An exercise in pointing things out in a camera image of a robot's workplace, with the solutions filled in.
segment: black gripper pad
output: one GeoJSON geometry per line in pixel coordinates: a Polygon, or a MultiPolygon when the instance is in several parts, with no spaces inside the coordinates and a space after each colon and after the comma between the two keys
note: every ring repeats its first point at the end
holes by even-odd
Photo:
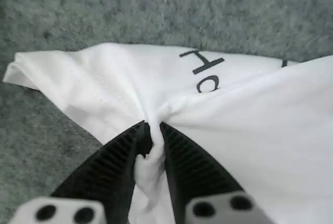
{"type": "Polygon", "coordinates": [[[165,170],[177,224],[185,223],[185,206],[191,199],[243,190],[203,148],[166,123],[160,127],[164,137],[165,170]]]}
{"type": "Polygon", "coordinates": [[[149,125],[143,121],[101,147],[53,193],[53,197],[100,201],[107,223],[127,223],[134,190],[134,163],[150,152],[149,125]]]}

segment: white t-shirt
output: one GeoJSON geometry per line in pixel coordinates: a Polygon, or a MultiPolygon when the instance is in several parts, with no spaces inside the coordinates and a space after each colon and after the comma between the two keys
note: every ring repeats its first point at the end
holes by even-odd
{"type": "Polygon", "coordinates": [[[149,123],[154,147],[136,161],[131,224],[174,223],[158,170],[162,121],[210,153],[276,223],[317,224],[333,219],[332,67],[333,56],[295,64],[105,43],[17,53],[4,82],[40,90],[103,144],[149,123]]]}

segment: black letter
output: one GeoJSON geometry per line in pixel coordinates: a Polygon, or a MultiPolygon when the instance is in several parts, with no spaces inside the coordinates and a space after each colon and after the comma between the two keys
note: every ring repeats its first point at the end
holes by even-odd
{"type": "Polygon", "coordinates": [[[218,86],[219,86],[219,77],[217,77],[216,75],[213,75],[213,76],[209,76],[209,77],[204,78],[203,80],[201,80],[201,81],[197,84],[197,90],[198,90],[198,92],[202,93],[202,91],[200,90],[200,86],[202,85],[203,82],[205,82],[205,81],[207,81],[207,80],[213,80],[213,81],[215,82],[214,90],[211,90],[210,92],[219,89],[219,88],[218,88],[218,86]]]}
{"type": "Polygon", "coordinates": [[[183,57],[183,56],[186,56],[189,54],[195,54],[203,62],[203,66],[198,67],[193,70],[194,75],[224,61],[223,58],[219,58],[219,59],[215,59],[215,60],[209,62],[203,55],[200,54],[200,51],[198,51],[198,50],[185,52],[183,54],[180,54],[180,57],[183,57]]]}

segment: screw hole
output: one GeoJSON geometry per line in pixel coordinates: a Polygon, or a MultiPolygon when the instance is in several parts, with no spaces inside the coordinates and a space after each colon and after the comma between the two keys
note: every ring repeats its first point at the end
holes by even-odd
{"type": "Polygon", "coordinates": [[[230,205],[234,210],[250,211],[253,208],[252,202],[244,196],[235,196],[230,200],[230,205]]]}
{"type": "Polygon", "coordinates": [[[212,217],[215,215],[215,208],[209,202],[198,202],[193,207],[193,213],[197,217],[212,217]]]}
{"type": "Polygon", "coordinates": [[[56,212],[56,207],[54,205],[46,205],[41,207],[36,213],[36,219],[38,221],[46,221],[53,217],[56,212]]]}
{"type": "Polygon", "coordinates": [[[94,218],[94,211],[90,207],[84,207],[77,211],[74,221],[77,224],[87,224],[94,218]]]}

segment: gray carpet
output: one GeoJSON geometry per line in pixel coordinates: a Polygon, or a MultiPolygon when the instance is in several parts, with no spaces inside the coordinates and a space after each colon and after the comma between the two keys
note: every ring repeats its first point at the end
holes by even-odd
{"type": "MultiPolygon", "coordinates": [[[[306,61],[333,54],[333,0],[0,0],[0,75],[17,51],[101,42],[306,61]]],[[[0,223],[100,144],[42,94],[0,83],[0,223]]]]}

